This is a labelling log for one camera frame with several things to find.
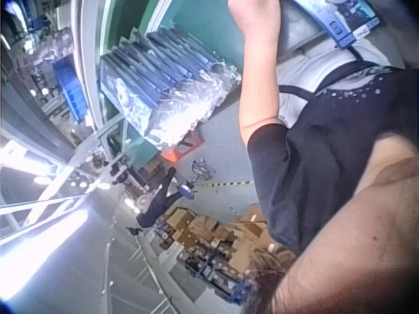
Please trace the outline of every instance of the ceiling light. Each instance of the ceiling light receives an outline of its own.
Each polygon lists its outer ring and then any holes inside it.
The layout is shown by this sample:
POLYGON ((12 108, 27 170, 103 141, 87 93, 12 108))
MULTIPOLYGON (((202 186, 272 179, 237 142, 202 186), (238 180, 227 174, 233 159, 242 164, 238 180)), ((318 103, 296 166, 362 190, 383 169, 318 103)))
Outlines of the ceiling light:
POLYGON ((1 154, 1 162, 5 167, 13 168, 18 171, 32 173, 40 177, 46 177, 50 175, 51 168, 48 164, 32 160, 17 154, 1 154))
POLYGON ((3 44, 5 44, 6 48, 7 48, 8 50, 10 50, 10 45, 9 45, 9 43, 7 42, 6 37, 4 37, 4 36, 3 36, 3 34, 1 34, 1 41, 3 42, 3 44))
POLYGON ((132 209, 135 209, 135 208, 136 208, 136 205, 135 205, 134 201, 133 201, 133 200, 131 200, 130 198, 126 198, 126 199, 125 199, 125 204, 126 204, 129 208, 132 208, 132 209))
POLYGON ((111 185, 109 183, 100 183, 98 185, 98 188, 102 190, 109 190, 111 188, 111 185))
MULTIPOLYGON (((74 167, 64 166, 58 176, 52 181, 52 184, 48 185, 44 192, 39 196, 40 200, 49 200, 54 197, 60 190, 61 186, 67 180, 67 178, 74 172, 74 167)), ((26 217, 24 222, 24 227, 31 226, 35 224, 41 215, 44 213, 45 209, 48 207, 47 204, 37 203, 32 207, 32 210, 29 212, 29 215, 26 217)))
POLYGON ((2 301, 19 293, 48 257, 79 229, 87 218, 87 211, 76 211, 2 254, 0 257, 0 298, 2 301))
POLYGON ((19 156, 19 158, 25 156, 27 149, 11 139, 2 149, 3 154, 13 154, 13 156, 19 156))
POLYGON ((40 185, 50 185, 52 180, 49 177, 36 177, 34 178, 33 182, 40 185))
POLYGON ((58 206, 57 210, 55 210, 51 216, 60 216, 72 203, 74 203, 74 200, 66 200, 60 206, 58 206))

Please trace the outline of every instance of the blue crate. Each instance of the blue crate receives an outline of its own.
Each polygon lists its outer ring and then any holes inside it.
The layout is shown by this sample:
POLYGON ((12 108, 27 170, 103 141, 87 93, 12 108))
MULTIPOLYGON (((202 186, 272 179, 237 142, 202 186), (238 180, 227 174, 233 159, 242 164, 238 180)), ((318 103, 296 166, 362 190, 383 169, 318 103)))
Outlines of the blue crate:
POLYGON ((71 54, 55 62, 52 67, 71 114, 77 123, 81 123, 87 113, 87 104, 81 83, 74 70, 72 58, 73 55, 71 54))

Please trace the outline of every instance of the label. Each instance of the label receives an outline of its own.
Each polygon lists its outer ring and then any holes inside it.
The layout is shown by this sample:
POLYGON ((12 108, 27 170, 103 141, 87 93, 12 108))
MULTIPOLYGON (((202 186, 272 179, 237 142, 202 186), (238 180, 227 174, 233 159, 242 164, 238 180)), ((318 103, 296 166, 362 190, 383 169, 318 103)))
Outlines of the label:
POLYGON ((211 275, 212 269, 210 267, 206 267, 205 270, 203 271, 204 276, 209 276, 211 275))
POLYGON ((228 281, 227 286, 229 290, 232 290, 236 286, 236 283, 233 281, 228 281))
POLYGON ((361 38, 364 38, 365 36, 367 36, 370 32, 371 31, 369 30, 367 25, 362 25, 360 28, 354 31, 354 37, 358 41, 361 38))
POLYGON ((212 246, 212 247, 214 247, 214 248, 218 248, 218 245, 220 244, 220 242, 221 242, 221 240, 219 240, 219 239, 214 239, 214 240, 211 242, 211 246, 212 246))

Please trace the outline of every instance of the person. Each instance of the person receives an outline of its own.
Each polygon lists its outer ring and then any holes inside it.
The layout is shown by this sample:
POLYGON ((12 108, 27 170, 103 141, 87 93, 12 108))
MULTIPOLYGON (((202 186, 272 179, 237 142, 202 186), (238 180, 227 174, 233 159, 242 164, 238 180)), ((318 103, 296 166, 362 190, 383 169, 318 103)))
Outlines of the person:
POLYGON ((139 200, 141 206, 140 214, 137 215, 136 220, 140 228, 126 227, 126 229, 133 235, 137 236, 146 228, 152 227, 157 219, 159 219, 177 200, 181 199, 185 194, 182 193, 182 185, 179 186, 179 191, 167 196, 171 181, 175 177, 176 169, 169 168, 167 175, 162 180, 162 187, 157 192, 145 194, 139 200))
MULTIPOLYGON (((109 165, 108 161, 104 161, 103 165, 106 167, 109 165)), ((120 165, 118 162, 112 165, 112 169, 109 172, 109 175, 113 178, 115 175, 117 175, 120 171, 120 165)), ((112 182, 112 185, 122 184, 124 183, 128 178, 128 172, 125 170, 123 171, 115 181, 112 182)))
POLYGON ((130 182, 129 180, 124 183, 124 186, 125 191, 127 191, 129 195, 131 195, 134 199, 137 200, 139 197, 141 197, 142 191, 139 188, 137 188, 134 184, 132 184, 132 182, 130 182))
POLYGON ((270 235, 298 257, 288 272, 256 272, 244 313, 377 313, 408 300, 417 71, 367 39, 345 51, 327 40, 277 68, 280 2, 228 6, 245 39, 239 125, 257 195, 270 235))

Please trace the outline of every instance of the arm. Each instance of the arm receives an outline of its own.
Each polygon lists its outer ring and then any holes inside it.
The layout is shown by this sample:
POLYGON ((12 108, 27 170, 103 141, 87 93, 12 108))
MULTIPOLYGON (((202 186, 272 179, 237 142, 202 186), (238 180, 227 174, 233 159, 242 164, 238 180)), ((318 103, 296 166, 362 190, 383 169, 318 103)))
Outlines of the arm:
POLYGON ((243 31, 244 74, 239 125, 247 146, 261 126, 279 124, 276 55, 281 28, 279 0, 229 0, 228 6, 243 31))
POLYGON ((398 136, 379 140, 363 188, 285 276, 278 304, 290 313, 338 313, 400 301, 418 279, 418 184, 418 155, 410 143, 398 136))

